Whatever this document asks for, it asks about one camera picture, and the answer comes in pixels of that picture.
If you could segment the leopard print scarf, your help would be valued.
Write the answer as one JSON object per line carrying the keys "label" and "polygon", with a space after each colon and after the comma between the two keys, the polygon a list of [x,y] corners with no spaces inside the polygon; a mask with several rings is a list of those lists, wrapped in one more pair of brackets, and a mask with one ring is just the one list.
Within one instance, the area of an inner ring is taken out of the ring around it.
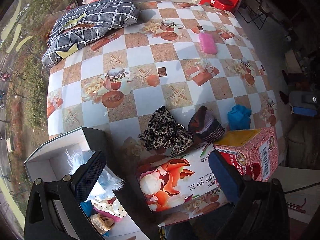
{"label": "leopard print scarf", "polygon": [[150,116],[147,129],[138,138],[147,151],[171,149],[171,157],[182,154],[194,143],[193,133],[179,124],[165,106]]}

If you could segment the beige knit item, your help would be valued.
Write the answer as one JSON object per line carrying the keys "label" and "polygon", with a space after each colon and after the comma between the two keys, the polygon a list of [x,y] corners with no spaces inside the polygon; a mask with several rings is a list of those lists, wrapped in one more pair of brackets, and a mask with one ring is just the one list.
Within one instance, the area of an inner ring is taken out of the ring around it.
{"label": "beige knit item", "polygon": [[91,215],[90,220],[101,235],[104,235],[108,231],[112,230],[115,225],[115,222],[112,218],[102,216],[100,213]]}

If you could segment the red patterned carton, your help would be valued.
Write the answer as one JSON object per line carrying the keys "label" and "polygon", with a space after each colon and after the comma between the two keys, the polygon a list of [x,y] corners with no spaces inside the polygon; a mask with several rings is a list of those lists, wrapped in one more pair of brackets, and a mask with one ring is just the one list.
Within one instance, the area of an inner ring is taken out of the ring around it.
{"label": "red patterned carton", "polygon": [[229,131],[214,146],[240,174],[257,181],[268,181],[278,167],[274,127]]}

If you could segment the checkered tablecloth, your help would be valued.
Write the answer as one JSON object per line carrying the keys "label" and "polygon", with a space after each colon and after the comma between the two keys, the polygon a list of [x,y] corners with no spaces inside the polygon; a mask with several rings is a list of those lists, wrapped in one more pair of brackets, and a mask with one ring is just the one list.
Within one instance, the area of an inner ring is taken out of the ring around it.
{"label": "checkered tablecloth", "polygon": [[[53,66],[48,88],[48,134],[77,127],[105,129],[125,155],[138,162],[158,159],[138,139],[151,114],[167,107],[187,125],[201,106],[228,126],[235,105],[252,110],[251,127],[282,125],[267,73],[235,16],[206,5],[140,3],[140,20]],[[217,54],[202,51],[199,34],[212,35]]]}

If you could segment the grey white storage box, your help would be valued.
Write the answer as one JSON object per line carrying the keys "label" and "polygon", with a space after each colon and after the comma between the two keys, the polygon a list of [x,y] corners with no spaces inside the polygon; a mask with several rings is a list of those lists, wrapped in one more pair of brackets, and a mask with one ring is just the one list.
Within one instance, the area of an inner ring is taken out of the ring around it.
{"label": "grey white storage box", "polygon": [[104,131],[79,127],[45,142],[25,161],[33,186],[25,215],[26,239],[101,239],[101,234],[77,203],[67,155],[75,151],[103,152],[106,166],[124,180],[115,197],[127,212],[108,233],[108,239],[159,239],[157,218],[116,158]]}

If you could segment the blue cloth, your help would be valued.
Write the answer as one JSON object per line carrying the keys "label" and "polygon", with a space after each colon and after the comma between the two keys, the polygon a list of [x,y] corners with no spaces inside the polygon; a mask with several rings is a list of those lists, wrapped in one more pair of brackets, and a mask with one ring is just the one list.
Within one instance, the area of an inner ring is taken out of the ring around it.
{"label": "blue cloth", "polygon": [[231,111],[227,113],[229,129],[231,131],[250,129],[250,116],[252,114],[251,109],[242,106],[235,105]]}

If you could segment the white feather fluffy item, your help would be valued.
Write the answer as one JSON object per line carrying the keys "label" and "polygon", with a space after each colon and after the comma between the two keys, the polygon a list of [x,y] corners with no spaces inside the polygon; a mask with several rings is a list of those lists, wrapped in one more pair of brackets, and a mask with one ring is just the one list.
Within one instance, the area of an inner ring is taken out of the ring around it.
{"label": "white feather fluffy item", "polygon": [[[95,151],[75,151],[69,153],[68,150],[65,151],[67,155],[67,163],[70,166],[69,174],[74,175],[77,169],[86,164],[90,157],[95,154]],[[115,176],[111,170],[105,166],[101,172],[99,172],[99,177],[95,181],[94,186],[89,191],[85,200],[81,202],[86,202],[94,198],[106,199],[114,197],[114,191],[119,191],[124,185],[124,180],[118,176]]]}

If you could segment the floral tissue box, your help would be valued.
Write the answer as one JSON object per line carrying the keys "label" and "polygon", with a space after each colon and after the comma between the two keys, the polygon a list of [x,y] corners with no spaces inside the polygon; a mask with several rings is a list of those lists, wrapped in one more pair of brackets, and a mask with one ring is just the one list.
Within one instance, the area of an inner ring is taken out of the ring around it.
{"label": "floral tissue box", "polygon": [[168,210],[217,189],[209,166],[213,150],[213,144],[199,144],[178,157],[140,166],[136,177],[150,210]]}

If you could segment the white polka dot scrunchie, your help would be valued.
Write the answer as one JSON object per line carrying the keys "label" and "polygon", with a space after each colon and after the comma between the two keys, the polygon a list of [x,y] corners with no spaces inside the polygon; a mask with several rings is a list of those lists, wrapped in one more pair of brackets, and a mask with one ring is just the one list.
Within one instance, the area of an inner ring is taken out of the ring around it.
{"label": "white polka dot scrunchie", "polygon": [[116,197],[106,198],[103,200],[94,198],[91,200],[91,204],[94,209],[100,213],[108,213],[118,218],[124,218],[127,216],[127,212]]}

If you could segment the grey plaid pillow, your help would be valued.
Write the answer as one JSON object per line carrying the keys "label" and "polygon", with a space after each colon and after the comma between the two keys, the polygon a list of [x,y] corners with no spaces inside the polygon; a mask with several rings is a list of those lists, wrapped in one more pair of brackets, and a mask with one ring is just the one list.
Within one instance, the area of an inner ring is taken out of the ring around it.
{"label": "grey plaid pillow", "polygon": [[52,68],[109,31],[137,23],[140,8],[133,0],[99,0],[70,10],[57,19],[42,55],[42,65]]}

